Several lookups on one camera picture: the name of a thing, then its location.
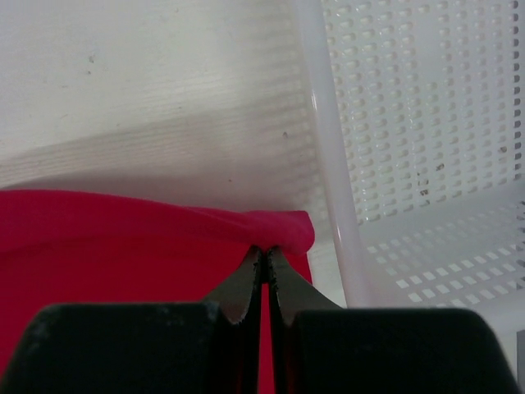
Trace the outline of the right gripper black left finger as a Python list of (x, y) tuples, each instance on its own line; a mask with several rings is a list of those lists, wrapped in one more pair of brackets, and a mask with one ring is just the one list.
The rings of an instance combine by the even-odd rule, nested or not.
[(26, 328), (4, 393), (255, 393), (263, 253), (193, 303), (58, 304)]

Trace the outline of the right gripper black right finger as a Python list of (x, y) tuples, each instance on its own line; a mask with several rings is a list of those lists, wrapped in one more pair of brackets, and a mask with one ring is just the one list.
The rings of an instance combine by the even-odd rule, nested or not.
[(344, 309), (267, 252), (278, 393), (515, 393), (489, 325), (468, 309)]

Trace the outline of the red t shirt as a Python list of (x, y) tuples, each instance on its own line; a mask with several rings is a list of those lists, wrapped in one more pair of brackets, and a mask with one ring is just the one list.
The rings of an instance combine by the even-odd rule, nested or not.
[(275, 390), (267, 252), (310, 283), (304, 211), (181, 207), (82, 192), (1, 194), (1, 381), (31, 321), (58, 304), (193, 303), (262, 251), (258, 390)]

